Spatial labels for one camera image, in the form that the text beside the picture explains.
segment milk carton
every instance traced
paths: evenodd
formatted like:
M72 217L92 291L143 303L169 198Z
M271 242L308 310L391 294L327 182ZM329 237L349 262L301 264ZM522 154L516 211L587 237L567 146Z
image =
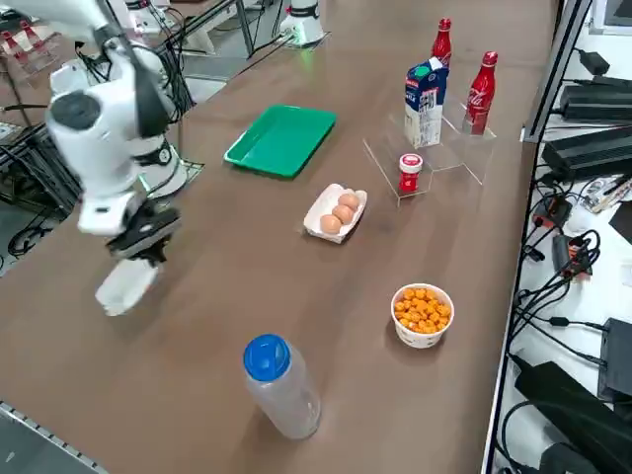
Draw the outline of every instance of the milk carton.
M439 143L448 73L441 61L431 57L406 74L404 130L415 148Z

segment egg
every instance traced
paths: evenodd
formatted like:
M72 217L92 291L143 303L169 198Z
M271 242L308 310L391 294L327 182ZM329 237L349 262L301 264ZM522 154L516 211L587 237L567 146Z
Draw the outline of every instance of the egg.
M326 234L337 234L342 226L343 223L335 215L325 214L320 218L320 228Z
M338 204L332 210L332 214L342 220L343 224L351 224L352 220L354 220L354 211L345 205Z
M359 199L354 193L345 193L338 198L338 204L345 205L351 210L356 211L359 206Z

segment coca-cola logo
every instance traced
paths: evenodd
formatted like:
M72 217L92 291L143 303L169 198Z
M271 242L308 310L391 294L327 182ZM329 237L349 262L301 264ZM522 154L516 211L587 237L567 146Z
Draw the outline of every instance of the coca-cola logo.
M474 107L482 107L483 99L487 96L487 92L485 91L477 91L474 88L470 89L470 94L467 98L467 103Z

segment clear plastic bottle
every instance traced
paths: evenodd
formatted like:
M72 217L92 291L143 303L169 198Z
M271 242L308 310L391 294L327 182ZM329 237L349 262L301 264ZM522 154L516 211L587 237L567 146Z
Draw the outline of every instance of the clear plastic bottle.
M320 398L305 360L275 334L255 338L244 351L246 385L257 404L285 436L303 439L320 422Z

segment white egg tray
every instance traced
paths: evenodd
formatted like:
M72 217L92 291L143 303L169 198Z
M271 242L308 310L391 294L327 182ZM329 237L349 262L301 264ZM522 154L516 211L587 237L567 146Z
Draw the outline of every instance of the white egg tray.
M355 193L359 199L359 206L354 213L354 219L351 223L343 225L338 234L327 234L323 232L320 227L320 218L325 214L331 214L334 207L338 205L338 198L346 193ZM364 208L366 207L366 198L366 191L360 190L354 192L354 190L345 189L335 183L329 185L314 201L303 219L303 225L305 226L307 233L313 235L314 237L320 237L321 239L342 244L345 237L347 237L347 234L351 232L357 224L359 218L362 216Z

